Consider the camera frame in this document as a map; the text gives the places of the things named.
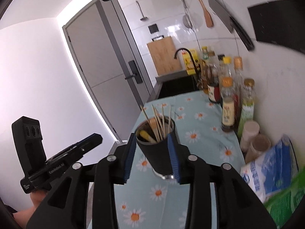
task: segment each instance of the green bag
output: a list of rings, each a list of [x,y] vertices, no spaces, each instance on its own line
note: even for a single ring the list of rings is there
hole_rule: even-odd
[[[272,196],[265,207],[277,225],[281,228],[291,217],[305,193],[305,167],[292,180],[291,185]]]

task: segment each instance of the light blue tablecloth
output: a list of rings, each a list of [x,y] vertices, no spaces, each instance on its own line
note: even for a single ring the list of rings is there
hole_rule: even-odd
[[[202,91],[168,97],[147,103],[144,107],[148,117],[153,117],[151,105],[161,113],[175,118],[178,137],[191,154],[201,157],[209,164],[230,163],[237,172],[245,164],[234,132],[221,130],[222,109],[212,104]],[[145,120],[139,116],[133,131]],[[124,186],[115,185],[115,201],[120,229],[179,229],[184,228],[189,185],[156,177],[149,163],[137,146],[130,179]],[[216,205],[212,196],[212,228],[216,228]]]

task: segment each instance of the utensil holder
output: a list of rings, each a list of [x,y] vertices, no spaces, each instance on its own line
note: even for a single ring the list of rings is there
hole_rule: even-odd
[[[164,121],[167,124],[167,126],[165,126],[165,129],[167,131],[169,117],[165,116]],[[147,121],[144,121],[143,123],[141,123],[135,131],[135,134],[137,136],[138,146],[140,147],[141,151],[143,152],[145,157],[150,162],[152,168],[155,170],[155,172],[157,172],[157,174],[161,174],[162,176],[172,175],[173,169],[172,169],[172,166],[170,163],[170,155],[169,155],[169,152],[167,149],[168,135],[162,141],[153,144],[150,142],[143,141],[142,137],[140,136],[141,130],[147,131],[151,136],[153,136],[154,134]],[[173,120],[171,120],[170,135],[171,135],[173,141],[177,142],[177,137],[176,137],[175,131],[176,131],[175,122]]]

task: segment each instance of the kitchen knife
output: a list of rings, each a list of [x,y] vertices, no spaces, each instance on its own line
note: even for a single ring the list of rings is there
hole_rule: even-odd
[[[248,51],[254,50],[254,44],[237,20],[231,16],[216,0],[208,0],[210,8],[219,17],[222,23],[226,26],[230,33],[233,33],[233,28],[236,30],[241,41],[244,43]]]

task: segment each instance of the black faucet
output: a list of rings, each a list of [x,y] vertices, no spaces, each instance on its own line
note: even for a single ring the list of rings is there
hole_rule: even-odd
[[[188,49],[186,49],[186,48],[184,48],[184,47],[179,48],[179,49],[176,50],[176,52],[175,52],[174,59],[177,59],[177,53],[178,53],[179,51],[181,51],[181,50],[185,50],[185,51],[187,51],[187,52],[189,53],[189,55],[190,55],[190,57],[191,57],[191,60],[192,60],[192,62],[193,62],[193,66],[194,66],[194,69],[195,69],[195,73],[199,76],[199,71],[197,70],[195,61],[194,61],[194,59],[193,59],[193,56],[192,56],[190,50],[188,50]]]

